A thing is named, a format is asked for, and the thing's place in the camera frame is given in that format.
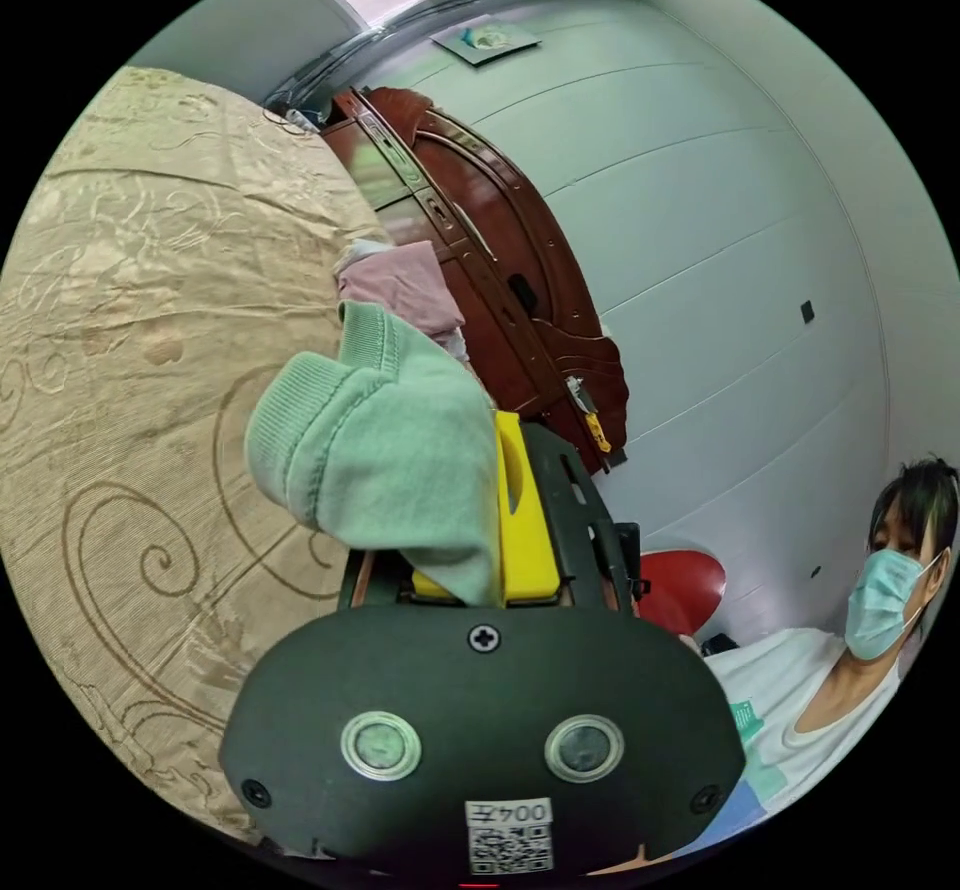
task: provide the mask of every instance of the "green sock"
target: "green sock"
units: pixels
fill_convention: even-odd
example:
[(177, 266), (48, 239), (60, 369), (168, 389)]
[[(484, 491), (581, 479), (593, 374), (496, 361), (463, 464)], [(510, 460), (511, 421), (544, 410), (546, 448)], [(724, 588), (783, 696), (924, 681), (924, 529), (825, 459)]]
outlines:
[(337, 360), (299, 353), (247, 426), (260, 490), (347, 546), (399, 550), (469, 606), (499, 602), (494, 409), (456, 359), (372, 303)]

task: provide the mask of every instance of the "woman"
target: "woman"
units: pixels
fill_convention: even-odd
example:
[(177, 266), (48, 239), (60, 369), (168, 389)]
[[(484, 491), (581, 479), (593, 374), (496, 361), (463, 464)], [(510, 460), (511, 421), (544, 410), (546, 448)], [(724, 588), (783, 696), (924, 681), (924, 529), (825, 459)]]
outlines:
[[(726, 692), (747, 765), (710, 826), (671, 856), (705, 849), (778, 813), (869, 729), (899, 686), (904, 644), (946, 579), (958, 495), (957, 470), (939, 458), (902, 467), (883, 489), (842, 638), (782, 630), (705, 659)], [(657, 862), (641, 849), (637, 859), (600, 873)]]

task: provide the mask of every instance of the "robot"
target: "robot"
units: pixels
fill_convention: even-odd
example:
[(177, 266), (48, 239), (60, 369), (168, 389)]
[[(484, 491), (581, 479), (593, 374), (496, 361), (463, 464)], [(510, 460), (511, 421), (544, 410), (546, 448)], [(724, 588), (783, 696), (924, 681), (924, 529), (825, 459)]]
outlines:
[(635, 616), (637, 525), (614, 524), (568, 443), (496, 422), (501, 606), (353, 552), (338, 611), (272, 647), (238, 695), (227, 779), (321, 885), (579, 881), (689, 844), (743, 771), (709, 669)]

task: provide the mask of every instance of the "qr code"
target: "qr code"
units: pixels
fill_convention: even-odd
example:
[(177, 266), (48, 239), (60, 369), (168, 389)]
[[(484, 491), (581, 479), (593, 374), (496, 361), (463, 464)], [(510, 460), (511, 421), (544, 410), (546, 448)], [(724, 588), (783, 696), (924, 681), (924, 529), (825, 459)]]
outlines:
[(552, 870), (550, 827), (471, 827), (470, 869), (474, 874)]

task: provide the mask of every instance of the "ear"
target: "ear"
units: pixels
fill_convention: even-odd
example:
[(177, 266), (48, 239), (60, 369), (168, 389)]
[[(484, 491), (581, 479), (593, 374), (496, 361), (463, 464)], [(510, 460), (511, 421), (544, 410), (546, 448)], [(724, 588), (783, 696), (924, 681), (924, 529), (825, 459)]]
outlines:
[(940, 554), (940, 559), (937, 561), (937, 565), (933, 568), (933, 573), (930, 574), (929, 579), (927, 580), (927, 586), (925, 587), (926, 592), (924, 593), (924, 603), (928, 603), (932, 600), (937, 592), (940, 590), (940, 587), (943, 586), (943, 581), (947, 576), (947, 567), (950, 566), (950, 559), (953, 556), (953, 552), (949, 547)]

